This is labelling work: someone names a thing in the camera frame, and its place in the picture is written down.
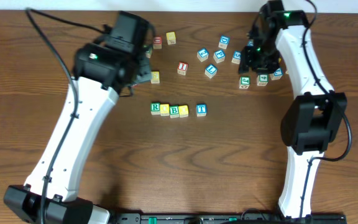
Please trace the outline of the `green R block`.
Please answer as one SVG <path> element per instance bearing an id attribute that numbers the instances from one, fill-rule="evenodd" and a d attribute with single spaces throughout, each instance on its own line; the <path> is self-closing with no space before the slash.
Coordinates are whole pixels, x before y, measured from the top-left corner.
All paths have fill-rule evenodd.
<path id="1" fill-rule="evenodd" d="M 152 115 L 160 115 L 160 103 L 151 103 L 150 112 Z"/>

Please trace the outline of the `yellow O block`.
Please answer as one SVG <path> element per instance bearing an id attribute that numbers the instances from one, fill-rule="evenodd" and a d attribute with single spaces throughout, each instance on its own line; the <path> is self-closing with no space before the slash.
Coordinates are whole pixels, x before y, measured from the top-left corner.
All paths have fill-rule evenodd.
<path id="1" fill-rule="evenodd" d="M 160 115 L 169 116 L 170 115 L 170 105 L 169 104 L 160 104 Z"/>
<path id="2" fill-rule="evenodd" d="M 188 117 L 189 115 L 189 110 L 188 110 L 188 106 L 187 105 L 181 105 L 178 107 L 179 110 L 179 115 L 181 118 L 185 118 Z"/>

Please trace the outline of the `green B block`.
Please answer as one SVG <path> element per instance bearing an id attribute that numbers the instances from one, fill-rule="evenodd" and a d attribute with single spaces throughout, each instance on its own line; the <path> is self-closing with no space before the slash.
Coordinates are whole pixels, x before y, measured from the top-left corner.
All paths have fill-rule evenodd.
<path id="1" fill-rule="evenodd" d="M 170 117 L 171 118 L 179 118 L 179 107 L 177 105 L 173 105 L 169 107 Z"/>

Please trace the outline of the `blue T block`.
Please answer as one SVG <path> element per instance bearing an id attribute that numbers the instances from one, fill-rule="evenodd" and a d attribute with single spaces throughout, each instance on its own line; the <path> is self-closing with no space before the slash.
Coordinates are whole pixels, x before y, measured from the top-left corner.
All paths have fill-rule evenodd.
<path id="1" fill-rule="evenodd" d="M 197 116 L 206 116 L 207 107 L 205 104 L 197 104 L 196 105 L 196 115 Z"/>

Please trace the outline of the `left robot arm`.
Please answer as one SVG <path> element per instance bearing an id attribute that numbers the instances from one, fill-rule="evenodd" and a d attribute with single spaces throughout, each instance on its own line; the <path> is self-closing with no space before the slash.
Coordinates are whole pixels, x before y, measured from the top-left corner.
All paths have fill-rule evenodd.
<path id="1" fill-rule="evenodd" d="M 73 78 L 47 147 L 23 185 L 10 185 L 5 205 L 26 223 L 108 223 L 111 212 L 79 198 L 83 169 L 123 88 L 149 81 L 144 50 L 134 54 L 87 44 L 75 55 Z"/>

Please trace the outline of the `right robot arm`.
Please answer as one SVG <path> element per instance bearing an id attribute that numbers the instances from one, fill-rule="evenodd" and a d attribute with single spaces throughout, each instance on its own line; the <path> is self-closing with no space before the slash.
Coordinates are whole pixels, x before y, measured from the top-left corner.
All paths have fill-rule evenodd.
<path id="1" fill-rule="evenodd" d="M 252 24 L 248 37 L 253 44 L 242 49 L 238 70 L 269 75 L 280 67 L 280 59 L 288 70 L 294 100 L 280 125 L 288 162 L 278 200 L 281 217 L 287 220 L 311 216 L 319 162 L 328 160 L 324 153 L 342 122 L 352 135 L 346 95 L 335 92 L 321 69 L 311 41 L 312 25 L 304 11 L 286 11 L 280 1 L 269 1 Z"/>

